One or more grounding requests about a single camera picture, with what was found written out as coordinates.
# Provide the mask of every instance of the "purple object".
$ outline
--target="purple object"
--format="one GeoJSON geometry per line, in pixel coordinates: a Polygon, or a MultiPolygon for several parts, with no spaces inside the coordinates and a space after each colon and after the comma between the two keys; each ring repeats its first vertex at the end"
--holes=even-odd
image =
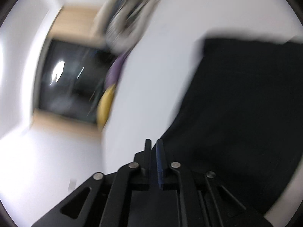
{"type": "Polygon", "coordinates": [[[112,66],[110,67],[109,71],[106,74],[105,89],[112,86],[113,84],[117,84],[120,78],[122,66],[126,58],[128,57],[129,53],[130,52],[128,51],[119,55],[118,58],[115,60],[115,62],[112,64],[112,66]]]}

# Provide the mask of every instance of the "yellow object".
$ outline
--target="yellow object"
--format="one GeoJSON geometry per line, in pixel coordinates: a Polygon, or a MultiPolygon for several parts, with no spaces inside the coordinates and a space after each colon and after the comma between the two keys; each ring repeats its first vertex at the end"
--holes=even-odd
{"type": "Polygon", "coordinates": [[[112,101],[115,95],[116,85],[108,87],[101,97],[97,107],[97,124],[103,128],[109,118],[109,112],[112,106],[112,101]]]}

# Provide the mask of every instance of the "metal rivet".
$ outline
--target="metal rivet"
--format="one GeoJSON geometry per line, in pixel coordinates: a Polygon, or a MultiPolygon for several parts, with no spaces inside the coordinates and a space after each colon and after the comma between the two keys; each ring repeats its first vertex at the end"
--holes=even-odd
{"type": "Polygon", "coordinates": [[[179,162],[172,162],[171,163],[172,168],[179,168],[180,166],[181,166],[181,164],[179,162]]]}
{"type": "Polygon", "coordinates": [[[131,162],[128,164],[129,168],[135,169],[139,166],[139,164],[137,162],[131,162]]]}
{"type": "Polygon", "coordinates": [[[209,172],[206,173],[206,176],[207,176],[208,178],[214,178],[214,177],[216,176],[216,173],[213,172],[213,171],[209,171],[209,172]]]}
{"type": "Polygon", "coordinates": [[[103,178],[103,174],[102,174],[102,173],[95,173],[95,174],[93,175],[93,178],[94,178],[95,180],[100,180],[100,179],[103,178]]]}

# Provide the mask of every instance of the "triangular cutout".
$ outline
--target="triangular cutout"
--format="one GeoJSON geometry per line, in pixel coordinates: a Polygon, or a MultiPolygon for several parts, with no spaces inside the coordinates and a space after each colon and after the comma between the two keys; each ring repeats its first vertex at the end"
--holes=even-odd
{"type": "Polygon", "coordinates": [[[78,218],[89,192],[90,192],[89,187],[83,189],[69,203],[67,203],[65,206],[63,206],[61,208],[60,212],[73,219],[78,218]]]}

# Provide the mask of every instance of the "black cloth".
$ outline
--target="black cloth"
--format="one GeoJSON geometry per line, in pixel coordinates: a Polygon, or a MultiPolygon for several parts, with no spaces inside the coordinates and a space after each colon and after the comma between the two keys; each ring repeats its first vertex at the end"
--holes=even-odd
{"type": "MultiPolygon", "coordinates": [[[[215,38],[202,54],[162,136],[165,152],[193,171],[215,171],[236,197],[266,213],[303,153],[303,45],[215,38]]],[[[148,203],[157,194],[134,201],[154,219],[150,226],[165,226],[153,209],[169,208],[148,203]]]]}

